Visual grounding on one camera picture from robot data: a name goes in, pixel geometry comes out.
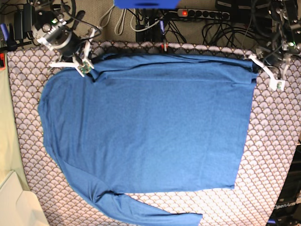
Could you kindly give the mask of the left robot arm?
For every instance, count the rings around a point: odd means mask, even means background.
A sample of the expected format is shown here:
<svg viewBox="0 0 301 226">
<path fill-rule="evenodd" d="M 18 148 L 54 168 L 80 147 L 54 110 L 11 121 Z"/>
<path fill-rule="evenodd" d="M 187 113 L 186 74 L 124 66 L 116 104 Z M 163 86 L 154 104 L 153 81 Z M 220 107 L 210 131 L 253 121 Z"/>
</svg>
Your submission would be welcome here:
<svg viewBox="0 0 301 226">
<path fill-rule="evenodd" d="M 268 16 L 272 27 L 267 28 L 257 20 L 258 1 L 251 3 L 251 22 L 259 35 L 268 39 L 267 47 L 260 47 L 259 54 L 248 58 L 269 76 L 269 87 L 283 91 L 284 76 L 293 58 L 301 58 L 301 20 L 298 18 L 296 0 L 270 0 Z"/>
</svg>

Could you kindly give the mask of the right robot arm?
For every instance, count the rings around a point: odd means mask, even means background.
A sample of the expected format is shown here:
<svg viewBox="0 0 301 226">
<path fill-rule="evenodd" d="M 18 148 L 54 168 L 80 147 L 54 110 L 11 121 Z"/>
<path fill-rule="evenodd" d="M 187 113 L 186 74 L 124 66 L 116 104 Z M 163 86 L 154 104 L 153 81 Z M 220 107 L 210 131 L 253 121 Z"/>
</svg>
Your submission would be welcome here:
<svg viewBox="0 0 301 226">
<path fill-rule="evenodd" d="M 76 11 L 76 2 L 67 6 L 60 1 L 31 0 L 36 21 L 32 26 L 34 39 L 49 50 L 57 51 L 60 59 L 49 63 L 51 68 L 74 68 L 82 77 L 89 74 L 94 65 L 89 58 L 94 38 L 101 29 L 83 21 L 85 11 Z"/>
</svg>

